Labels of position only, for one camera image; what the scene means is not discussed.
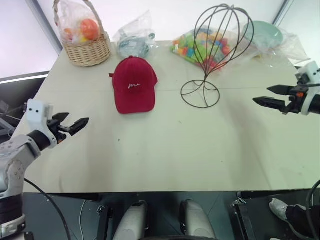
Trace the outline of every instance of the green bowl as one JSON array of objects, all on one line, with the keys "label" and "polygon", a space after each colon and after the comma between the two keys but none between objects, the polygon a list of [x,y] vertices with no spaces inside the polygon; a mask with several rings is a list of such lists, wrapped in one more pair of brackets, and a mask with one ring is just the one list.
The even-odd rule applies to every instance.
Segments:
[{"label": "green bowl", "polygon": [[[265,21],[253,21],[254,36],[252,43],[258,48],[269,49],[275,48],[282,44],[284,36],[282,32],[274,25]],[[253,34],[252,24],[248,25],[245,38],[251,40]]]}]

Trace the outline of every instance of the table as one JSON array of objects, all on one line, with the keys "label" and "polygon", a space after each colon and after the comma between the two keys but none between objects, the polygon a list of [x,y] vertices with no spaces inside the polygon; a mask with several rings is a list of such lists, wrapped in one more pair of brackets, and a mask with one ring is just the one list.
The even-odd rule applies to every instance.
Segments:
[{"label": "table", "polygon": [[[319,116],[282,115],[252,100],[273,96],[267,87],[295,85],[293,66],[253,59],[214,72],[209,80],[220,102],[199,109],[182,100],[180,89],[203,72],[169,52],[169,45],[159,42],[147,58],[158,77],[154,110],[126,115],[116,110],[109,77],[121,61],[115,50],[106,62],[84,68],[62,51],[35,99],[52,103],[54,113],[70,112],[66,126],[90,120],[43,151],[26,178],[50,193],[267,191],[316,182]],[[24,116],[14,135],[29,132]],[[26,184],[24,191],[36,190]]]}]

